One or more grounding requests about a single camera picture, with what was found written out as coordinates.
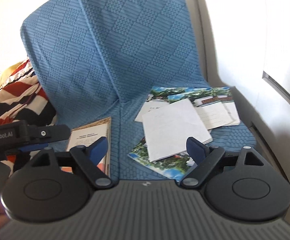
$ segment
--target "black robotic device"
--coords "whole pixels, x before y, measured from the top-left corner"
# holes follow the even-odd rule
[[[34,137],[25,143],[37,143]],[[45,147],[14,173],[1,193],[12,220],[0,240],[290,239],[282,219],[290,184],[253,148],[227,152],[188,138],[187,152],[198,165],[179,183],[113,182],[88,158],[100,143],[58,153]]]

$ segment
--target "silver screw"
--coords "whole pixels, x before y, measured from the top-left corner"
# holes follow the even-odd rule
[[[186,178],[182,182],[183,182],[183,185],[190,186],[190,187],[196,186],[198,184],[198,180],[195,178]]]
[[[112,181],[109,178],[99,178],[99,179],[96,179],[95,183],[98,186],[106,187],[106,186],[110,185],[112,183]]]

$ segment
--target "striped cloth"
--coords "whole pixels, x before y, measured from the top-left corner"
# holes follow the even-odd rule
[[[42,89],[29,59],[0,87],[0,125],[26,120],[30,125],[52,125],[56,110]]]

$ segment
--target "checkered woven pattern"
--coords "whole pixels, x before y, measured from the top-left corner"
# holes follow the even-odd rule
[[[113,179],[163,178],[127,153],[144,136],[133,120],[153,85],[209,86],[185,0],[50,0],[24,21],[21,37],[59,123],[112,117]],[[218,129],[214,143],[253,146],[240,127]]]

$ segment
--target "white page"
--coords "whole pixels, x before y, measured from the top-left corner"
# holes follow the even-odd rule
[[[239,125],[241,123],[241,120],[238,116],[238,112],[235,106],[234,102],[228,102],[228,103],[223,103],[225,109],[227,110],[228,114],[230,117],[233,119],[233,122],[226,124],[225,126],[229,125]]]
[[[102,136],[107,136],[108,124],[101,124],[80,130],[72,131],[66,151],[77,145],[89,146]]]
[[[140,109],[138,115],[136,116],[135,121],[142,122],[143,121],[143,119],[142,119],[143,114],[150,112],[152,110],[155,110],[155,109],[159,109],[163,106],[167,106],[168,104],[169,104],[168,102],[166,102],[164,100],[160,100],[160,99],[154,99],[154,100],[151,100],[149,102],[145,102],[143,104],[142,108]]]
[[[149,161],[160,160],[186,150],[186,140],[212,141],[189,99],[143,114]]]
[[[196,111],[208,130],[233,122],[233,119],[221,102],[196,107]]]

